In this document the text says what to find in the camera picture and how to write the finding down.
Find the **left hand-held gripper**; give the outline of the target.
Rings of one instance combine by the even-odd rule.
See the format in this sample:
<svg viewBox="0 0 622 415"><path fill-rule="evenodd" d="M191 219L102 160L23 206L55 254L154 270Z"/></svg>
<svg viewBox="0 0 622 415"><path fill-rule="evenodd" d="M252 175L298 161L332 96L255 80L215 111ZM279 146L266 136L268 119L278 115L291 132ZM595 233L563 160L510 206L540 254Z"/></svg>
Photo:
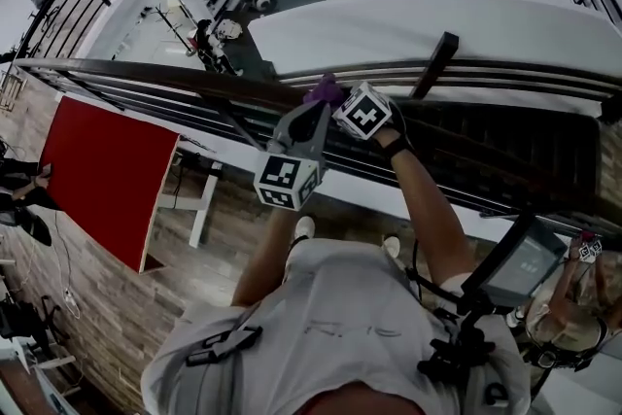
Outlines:
<svg viewBox="0 0 622 415"><path fill-rule="evenodd" d="M254 188L262 204L300 211L326 172L328 103L303 103L284 115L259 154Z"/></svg>

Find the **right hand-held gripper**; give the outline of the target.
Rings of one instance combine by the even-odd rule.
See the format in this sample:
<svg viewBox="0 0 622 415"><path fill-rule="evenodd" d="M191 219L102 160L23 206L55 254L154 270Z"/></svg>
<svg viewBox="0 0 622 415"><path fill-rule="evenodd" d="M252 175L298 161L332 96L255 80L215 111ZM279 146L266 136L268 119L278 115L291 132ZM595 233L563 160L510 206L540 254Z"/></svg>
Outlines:
<svg viewBox="0 0 622 415"><path fill-rule="evenodd" d="M368 82L353 88L332 118L344 132L358 140L368 140L382 127L398 123L395 103Z"/></svg>

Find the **purple cloth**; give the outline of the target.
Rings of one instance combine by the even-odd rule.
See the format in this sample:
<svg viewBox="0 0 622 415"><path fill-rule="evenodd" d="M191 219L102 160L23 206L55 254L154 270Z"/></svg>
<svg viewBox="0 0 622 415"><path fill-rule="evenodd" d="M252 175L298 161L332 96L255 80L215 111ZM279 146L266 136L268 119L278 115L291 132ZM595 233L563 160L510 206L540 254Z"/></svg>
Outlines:
<svg viewBox="0 0 622 415"><path fill-rule="evenodd" d="M327 102L332 108L341 106L346 100L346 94L336 82L332 73L325 73L319 82L303 96L303 102Z"/></svg>

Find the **dark curved handrail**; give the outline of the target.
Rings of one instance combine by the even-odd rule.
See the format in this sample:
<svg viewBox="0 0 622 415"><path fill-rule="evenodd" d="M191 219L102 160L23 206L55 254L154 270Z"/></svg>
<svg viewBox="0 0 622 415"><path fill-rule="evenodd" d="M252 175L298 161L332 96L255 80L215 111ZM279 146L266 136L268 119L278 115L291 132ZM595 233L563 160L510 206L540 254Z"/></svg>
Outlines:
<svg viewBox="0 0 622 415"><path fill-rule="evenodd" d="M93 59L21 59L17 67L56 90L92 97L121 111L133 111L252 148L265 146L277 121L302 101L276 100L273 96L276 83L166 65ZM400 111L403 104L528 108L428 101L410 96L396 96L395 103ZM590 201L583 201L578 207L520 207L491 200L464 188L449 187L435 179L450 200L485 217L513 219L524 211L530 211L562 232L585 229L611 238L622 238L622 205L607 199L602 187L601 126L595 121L600 131L599 189Z"/></svg>

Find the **person's left forearm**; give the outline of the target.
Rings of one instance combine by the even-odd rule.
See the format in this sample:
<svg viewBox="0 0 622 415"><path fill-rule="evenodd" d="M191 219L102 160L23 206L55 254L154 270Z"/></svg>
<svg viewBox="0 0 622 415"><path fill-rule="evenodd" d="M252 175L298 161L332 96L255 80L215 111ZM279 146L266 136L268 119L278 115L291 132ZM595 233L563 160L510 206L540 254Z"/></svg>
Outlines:
<svg viewBox="0 0 622 415"><path fill-rule="evenodd" d="M274 209L268 218L259 248L244 268L231 305L250 307L273 293L282 283L299 215Z"/></svg>

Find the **person's right forearm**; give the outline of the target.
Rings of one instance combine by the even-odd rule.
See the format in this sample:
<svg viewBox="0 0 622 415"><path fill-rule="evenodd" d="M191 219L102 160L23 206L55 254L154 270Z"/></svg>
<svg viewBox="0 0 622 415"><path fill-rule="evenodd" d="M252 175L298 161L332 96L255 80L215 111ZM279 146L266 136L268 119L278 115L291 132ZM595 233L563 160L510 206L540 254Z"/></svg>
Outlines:
<svg viewBox="0 0 622 415"><path fill-rule="evenodd" d="M383 127L374 139L383 150L399 135ZM412 152L401 152L390 162L432 282L440 286L472 272L475 257L460 220L428 170Z"/></svg>

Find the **black wristwatch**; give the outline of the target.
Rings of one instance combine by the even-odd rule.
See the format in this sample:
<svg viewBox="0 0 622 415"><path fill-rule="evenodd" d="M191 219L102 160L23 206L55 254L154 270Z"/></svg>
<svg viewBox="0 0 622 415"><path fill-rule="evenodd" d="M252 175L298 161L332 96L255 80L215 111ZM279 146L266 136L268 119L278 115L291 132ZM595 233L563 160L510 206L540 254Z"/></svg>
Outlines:
<svg viewBox="0 0 622 415"><path fill-rule="evenodd" d="M392 160L401 152L412 152L412 146L403 135L399 135L390 144L383 147L383 154L387 160Z"/></svg>

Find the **person's left white shoe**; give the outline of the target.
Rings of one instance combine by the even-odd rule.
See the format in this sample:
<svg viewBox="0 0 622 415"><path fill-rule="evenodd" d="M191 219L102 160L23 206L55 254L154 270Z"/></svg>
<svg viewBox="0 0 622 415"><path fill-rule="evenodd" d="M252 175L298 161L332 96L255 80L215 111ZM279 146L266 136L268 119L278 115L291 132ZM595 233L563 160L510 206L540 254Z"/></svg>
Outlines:
<svg viewBox="0 0 622 415"><path fill-rule="evenodd" d="M300 218L294 229L294 239L311 239L315 235L315 222L312 217L304 216Z"/></svg>

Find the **dark wooden staircase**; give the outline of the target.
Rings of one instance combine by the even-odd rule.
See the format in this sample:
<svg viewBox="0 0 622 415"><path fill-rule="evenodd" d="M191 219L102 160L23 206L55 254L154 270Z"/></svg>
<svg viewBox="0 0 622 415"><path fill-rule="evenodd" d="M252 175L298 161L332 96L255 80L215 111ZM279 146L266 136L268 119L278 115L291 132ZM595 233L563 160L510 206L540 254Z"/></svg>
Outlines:
<svg viewBox="0 0 622 415"><path fill-rule="evenodd" d="M600 131L570 113L477 104L403 104L432 175L515 206L574 208L598 192Z"/></svg>

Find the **person's white t-shirt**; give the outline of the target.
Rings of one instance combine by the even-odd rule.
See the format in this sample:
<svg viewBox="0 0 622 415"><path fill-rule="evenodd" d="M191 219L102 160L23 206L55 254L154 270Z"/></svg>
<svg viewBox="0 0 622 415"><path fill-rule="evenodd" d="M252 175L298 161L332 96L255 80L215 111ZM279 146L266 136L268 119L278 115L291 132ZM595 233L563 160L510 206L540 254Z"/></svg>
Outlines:
<svg viewBox="0 0 622 415"><path fill-rule="evenodd" d="M186 366L205 339L245 326L263 328L252 348ZM378 247L307 239L259 306L188 307L142 375L143 401L150 415L295 415L312 398L360 382L424 415L527 415L529 371L504 319L488 316L477 327L495 345L487 363L465 387L432 381L418 365L456 326L417 300Z"/></svg>

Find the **red-topped white-legged table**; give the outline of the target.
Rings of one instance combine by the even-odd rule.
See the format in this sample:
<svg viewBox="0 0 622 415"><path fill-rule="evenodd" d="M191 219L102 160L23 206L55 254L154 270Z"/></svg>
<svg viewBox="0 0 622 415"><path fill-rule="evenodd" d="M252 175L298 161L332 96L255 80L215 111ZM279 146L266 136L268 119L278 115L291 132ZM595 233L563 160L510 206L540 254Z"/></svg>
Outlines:
<svg viewBox="0 0 622 415"><path fill-rule="evenodd" d="M200 197L163 191L182 135L71 97L60 99L40 161L52 168L55 204L90 238L137 273L161 268L149 253L159 208L193 211L197 247L222 166Z"/></svg>

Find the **black chest-mounted monitor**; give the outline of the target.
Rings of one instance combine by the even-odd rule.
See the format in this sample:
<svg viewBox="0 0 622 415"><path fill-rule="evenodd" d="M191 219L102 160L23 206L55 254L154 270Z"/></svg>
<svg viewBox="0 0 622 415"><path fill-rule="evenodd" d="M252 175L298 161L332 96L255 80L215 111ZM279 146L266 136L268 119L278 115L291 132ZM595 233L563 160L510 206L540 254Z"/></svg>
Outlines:
<svg viewBox="0 0 622 415"><path fill-rule="evenodd" d="M557 268L565 243L532 214L522 214L462 284L470 309L516 308Z"/></svg>

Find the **white power strip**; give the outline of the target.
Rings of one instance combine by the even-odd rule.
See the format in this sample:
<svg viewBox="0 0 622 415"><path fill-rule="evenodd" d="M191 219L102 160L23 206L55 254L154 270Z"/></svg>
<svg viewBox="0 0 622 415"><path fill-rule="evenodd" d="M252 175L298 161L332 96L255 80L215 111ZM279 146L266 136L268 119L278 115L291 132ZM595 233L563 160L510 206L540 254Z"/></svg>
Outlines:
<svg viewBox="0 0 622 415"><path fill-rule="evenodd" d="M75 299L75 297L73 296L73 294L71 293L71 291L69 289L65 289L63 292L63 301L64 304L67 308L67 310L70 312L70 314L76 319L76 320L80 320L81 319L81 309Z"/></svg>

